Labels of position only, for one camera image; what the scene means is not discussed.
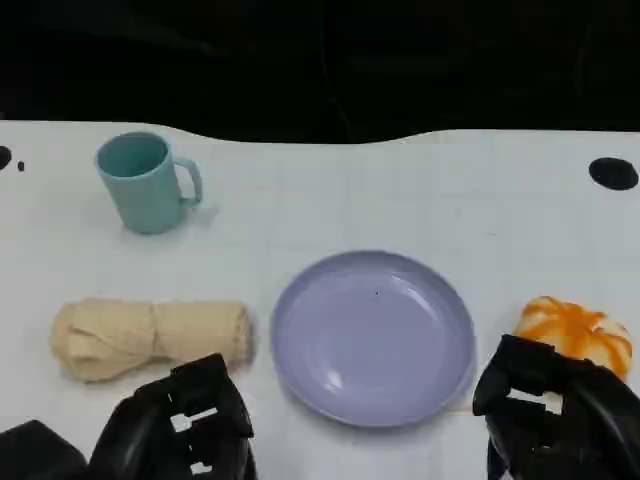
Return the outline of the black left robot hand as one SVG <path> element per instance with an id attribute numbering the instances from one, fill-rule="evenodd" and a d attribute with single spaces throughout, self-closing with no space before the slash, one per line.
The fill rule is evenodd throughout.
<path id="1" fill-rule="evenodd" d="M 88 479 L 256 479 L 254 430 L 221 354 L 175 367 L 113 410 Z"/>

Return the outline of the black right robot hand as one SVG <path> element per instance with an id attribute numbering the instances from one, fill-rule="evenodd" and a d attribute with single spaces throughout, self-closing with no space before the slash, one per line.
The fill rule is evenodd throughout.
<path id="1" fill-rule="evenodd" d="M 639 398 L 610 370 L 505 334 L 474 391 L 490 479 L 636 479 Z"/>

